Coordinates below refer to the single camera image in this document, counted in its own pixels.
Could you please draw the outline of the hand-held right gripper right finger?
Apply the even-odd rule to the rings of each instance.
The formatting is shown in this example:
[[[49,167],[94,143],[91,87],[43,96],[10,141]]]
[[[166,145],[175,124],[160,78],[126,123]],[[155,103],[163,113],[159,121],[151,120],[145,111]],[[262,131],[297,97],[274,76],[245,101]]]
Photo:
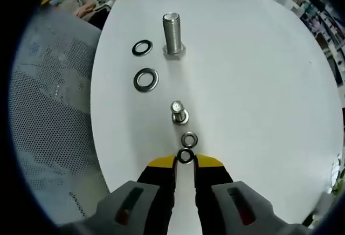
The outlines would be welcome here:
[[[223,163],[197,154],[196,206],[203,234],[309,234],[301,224],[280,219],[272,204],[242,181],[233,181]]]

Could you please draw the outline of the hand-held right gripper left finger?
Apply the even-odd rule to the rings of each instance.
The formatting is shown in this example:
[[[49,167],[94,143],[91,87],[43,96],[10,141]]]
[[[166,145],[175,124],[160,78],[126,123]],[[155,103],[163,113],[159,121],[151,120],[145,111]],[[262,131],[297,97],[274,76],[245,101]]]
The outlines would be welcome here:
[[[167,234],[174,207],[177,157],[148,163],[103,200],[91,217],[60,227],[60,234]]]

